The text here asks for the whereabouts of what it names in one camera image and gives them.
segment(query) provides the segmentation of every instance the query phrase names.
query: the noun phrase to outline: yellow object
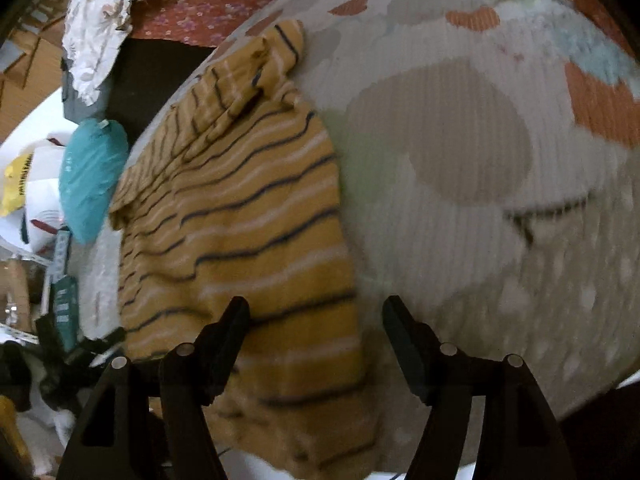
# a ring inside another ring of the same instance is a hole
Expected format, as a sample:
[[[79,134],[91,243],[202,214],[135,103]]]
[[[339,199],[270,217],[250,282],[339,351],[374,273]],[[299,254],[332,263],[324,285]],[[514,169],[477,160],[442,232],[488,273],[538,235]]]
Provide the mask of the yellow object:
[[[22,439],[20,431],[18,431],[16,416],[15,406],[11,399],[0,396],[0,431],[2,431],[2,435],[4,435],[7,442],[14,448],[18,457],[20,457],[20,461],[28,471],[31,471],[31,454]]]
[[[253,327],[216,442],[295,478],[356,480],[375,465],[354,275],[330,138],[287,78],[302,24],[279,23],[204,70],[121,177],[121,320],[134,360],[194,340],[244,296]]]
[[[33,153],[17,156],[4,170],[4,193],[0,215],[7,216],[24,206],[24,189],[32,160]]]

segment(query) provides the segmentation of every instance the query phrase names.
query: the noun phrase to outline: white cloth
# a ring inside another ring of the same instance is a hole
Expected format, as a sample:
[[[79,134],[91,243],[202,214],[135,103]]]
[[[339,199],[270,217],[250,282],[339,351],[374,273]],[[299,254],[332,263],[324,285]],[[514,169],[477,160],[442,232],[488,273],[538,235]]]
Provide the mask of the white cloth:
[[[98,86],[109,75],[120,45],[131,32],[132,0],[71,0],[62,39],[73,62],[74,89],[87,105],[96,102]]]

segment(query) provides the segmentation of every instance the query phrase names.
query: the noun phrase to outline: teal plastic bag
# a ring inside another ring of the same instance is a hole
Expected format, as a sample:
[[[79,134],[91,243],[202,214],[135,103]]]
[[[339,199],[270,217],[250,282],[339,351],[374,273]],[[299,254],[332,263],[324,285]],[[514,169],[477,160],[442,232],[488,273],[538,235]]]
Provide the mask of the teal plastic bag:
[[[60,205],[65,224],[81,244],[97,237],[129,155],[127,134],[116,121],[82,121],[65,148]]]

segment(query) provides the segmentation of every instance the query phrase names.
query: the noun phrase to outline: silver screw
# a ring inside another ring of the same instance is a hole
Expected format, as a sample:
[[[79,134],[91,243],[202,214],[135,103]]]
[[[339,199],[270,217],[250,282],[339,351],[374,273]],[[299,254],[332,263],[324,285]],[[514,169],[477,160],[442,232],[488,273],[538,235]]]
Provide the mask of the silver screw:
[[[120,370],[121,368],[124,368],[126,365],[127,365],[127,358],[123,356],[116,357],[113,361],[111,361],[111,366],[116,370]]]
[[[520,368],[524,364],[522,357],[516,354],[510,354],[507,356],[507,362],[514,368]]]
[[[193,346],[191,343],[182,343],[180,346],[178,346],[177,349],[175,349],[175,352],[180,357],[187,357],[187,356],[193,354],[193,351],[195,349],[196,349],[196,347]]]
[[[458,353],[458,347],[453,343],[442,343],[440,345],[440,352],[444,355],[452,356]]]

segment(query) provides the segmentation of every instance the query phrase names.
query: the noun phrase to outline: orange patch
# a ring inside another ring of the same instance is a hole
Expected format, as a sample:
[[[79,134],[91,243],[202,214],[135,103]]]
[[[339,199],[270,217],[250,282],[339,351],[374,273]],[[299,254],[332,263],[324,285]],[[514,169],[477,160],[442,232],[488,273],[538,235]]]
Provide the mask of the orange patch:
[[[261,19],[258,23],[256,23],[253,27],[251,27],[248,31],[245,32],[246,36],[258,36],[262,34],[264,30],[271,25],[271,23],[275,22],[280,15],[282,14],[282,9],[276,10],[272,12],[266,18]]]
[[[216,51],[213,53],[213,57],[211,59],[218,59],[220,56],[222,56],[227,50],[229,50],[233,44],[236,42],[235,39],[230,40],[229,38],[227,38],[225,41],[223,41],[222,43],[220,43],[220,46],[216,49]]]
[[[367,10],[367,2],[369,0],[349,0],[343,4],[334,7],[329,12],[334,16],[355,16]]]
[[[628,148],[640,144],[640,102],[623,82],[607,85],[574,63],[564,66],[575,123]]]
[[[480,7],[474,12],[450,10],[446,19],[455,27],[464,27],[474,32],[484,32],[500,25],[500,16],[491,7]]]

